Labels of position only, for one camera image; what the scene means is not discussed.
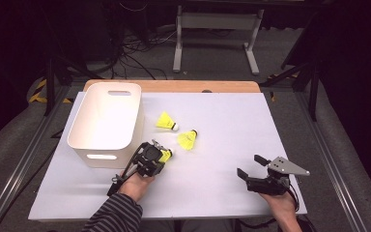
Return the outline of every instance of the white plastic basket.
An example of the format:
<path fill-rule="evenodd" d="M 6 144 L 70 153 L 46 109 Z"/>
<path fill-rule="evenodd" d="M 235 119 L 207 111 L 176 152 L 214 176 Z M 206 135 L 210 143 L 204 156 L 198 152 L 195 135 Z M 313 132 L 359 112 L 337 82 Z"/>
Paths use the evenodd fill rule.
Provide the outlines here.
<path fill-rule="evenodd" d="M 91 167 L 125 168 L 141 144 L 143 122 L 139 85 L 95 83 L 79 106 L 68 144 Z"/>

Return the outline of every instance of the shuttlecock cork tip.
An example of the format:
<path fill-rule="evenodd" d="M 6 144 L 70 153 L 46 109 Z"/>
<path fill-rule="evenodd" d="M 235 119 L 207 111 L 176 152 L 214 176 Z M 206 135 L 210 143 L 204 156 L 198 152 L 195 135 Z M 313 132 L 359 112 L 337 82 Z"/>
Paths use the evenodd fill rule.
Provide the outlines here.
<path fill-rule="evenodd" d="M 174 123 L 173 128 L 171 130 L 178 131 L 179 130 L 179 125 Z"/>

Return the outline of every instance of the white table surface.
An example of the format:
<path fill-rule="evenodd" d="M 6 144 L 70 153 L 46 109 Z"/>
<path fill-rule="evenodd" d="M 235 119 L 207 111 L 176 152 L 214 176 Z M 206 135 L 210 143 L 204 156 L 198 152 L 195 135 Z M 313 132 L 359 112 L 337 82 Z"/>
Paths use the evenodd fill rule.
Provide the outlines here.
<path fill-rule="evenodd" d="M 117 169 L 91 168 L 68 145 L 67 137 L 84 92 L 77 95 L 69 120 L 46 171 L 29 219 L 87 219 L 107 199 Z M 287 158 L 263 94 L 143 93 L 143 141 L 158 141 L 174 150 L 148 193 L 140 201 L 143 218 L 245 218 L 270 215 L 256 192 L 248 191 L 237 176 L 266 178 L 267 160 Z M 180 125 L 177 132 L 155 127 L 162 111 Z M 191 151 L 177 144 L 177 135 L 197 130 Z M 298 184 L 298 214 L 306 214 Z"/>

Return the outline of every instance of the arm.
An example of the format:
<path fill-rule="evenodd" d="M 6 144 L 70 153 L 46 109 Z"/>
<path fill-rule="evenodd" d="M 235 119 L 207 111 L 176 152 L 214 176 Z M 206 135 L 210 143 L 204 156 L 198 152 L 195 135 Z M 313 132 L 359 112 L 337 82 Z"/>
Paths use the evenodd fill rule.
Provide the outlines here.
<path fill-rule="evenodd" d="M 300 232 L 300 225 L 295 215 L 295 203 L 292 196 L 285 192 L 283 195 L 260 195 L 270 205 L 272 215 L 284 232 Z"/>
<path fill-rule="evenodd" d="M 135 173 L 111 195 L 86 222 L 82 232 L 130 231 L 138 229 L 143 209 L 137 202 L 146 193 L 154 177 L 144 178 Z"/>

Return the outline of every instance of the silver metal bracket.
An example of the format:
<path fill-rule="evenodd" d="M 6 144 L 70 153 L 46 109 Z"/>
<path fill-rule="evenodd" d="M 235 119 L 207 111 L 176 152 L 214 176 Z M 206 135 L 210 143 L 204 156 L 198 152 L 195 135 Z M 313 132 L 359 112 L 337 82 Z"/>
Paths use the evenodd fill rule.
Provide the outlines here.
<path fill-rule="evenodd" d="M 294 174 L 301 176 L 309 176 L 311 174 L 309 171 L 282 157 L 277 157 L 270 162 L 268 164 L 268 168 L 282 174 Z"/>
<path fill-rule="evenodd" d="M 152 142 L 153 142 L 153 146 L 155 146 L 157 149 L 159 150 L 163 150 L 163 151 L 168 151 L 168 149 L 166 149 L 165 147 L 161 146 L 157 141 L 155 141 L 154 139 L 152 139 Z"/>

